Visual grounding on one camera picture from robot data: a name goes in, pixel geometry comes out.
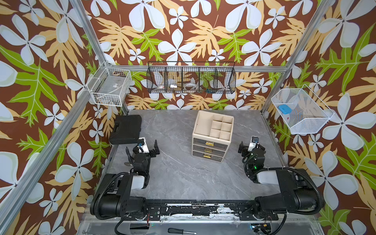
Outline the beige drawer organizer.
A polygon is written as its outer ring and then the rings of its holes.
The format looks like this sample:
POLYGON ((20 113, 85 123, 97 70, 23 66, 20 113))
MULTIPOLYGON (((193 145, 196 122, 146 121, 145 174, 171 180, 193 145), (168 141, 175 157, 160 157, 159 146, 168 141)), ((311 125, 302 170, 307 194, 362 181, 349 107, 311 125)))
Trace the beige drawer organizer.
POLYGON ((192 134, 192 156, 223 162, 232 142, 234 117, 200 110, 192 134))

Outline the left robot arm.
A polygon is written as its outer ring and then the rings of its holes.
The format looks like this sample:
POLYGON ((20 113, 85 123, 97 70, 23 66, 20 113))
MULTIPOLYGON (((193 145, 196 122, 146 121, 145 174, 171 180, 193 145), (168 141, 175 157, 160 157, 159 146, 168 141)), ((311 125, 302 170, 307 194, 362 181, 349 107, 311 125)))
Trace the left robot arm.
POLYGON ((144 197, 131 196, 132 190, 145 189, 150 180, 151 159, 160 154, 158 142, 149 149, 144 138, 137 141, 132 152, 126 149, 128 172, 107 173, 90 204, 90 213, 99 220, 115 217, 144 219, 148 214, 144 197))

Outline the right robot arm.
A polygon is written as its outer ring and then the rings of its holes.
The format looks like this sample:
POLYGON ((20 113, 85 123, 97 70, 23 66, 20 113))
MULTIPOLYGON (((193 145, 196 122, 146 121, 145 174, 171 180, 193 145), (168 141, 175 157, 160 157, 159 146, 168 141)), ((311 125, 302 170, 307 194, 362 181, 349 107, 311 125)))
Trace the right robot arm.
POLYGON ((255 198, 254 215, 266 213, 295 213, 313 215, 325 201, 306 170, 290 167, 265 167, 265 148, 258 142, 249 146, 241 143, 238 153, 242 156, 245 175, 255 184, 276 185, 280 192, 255 198))

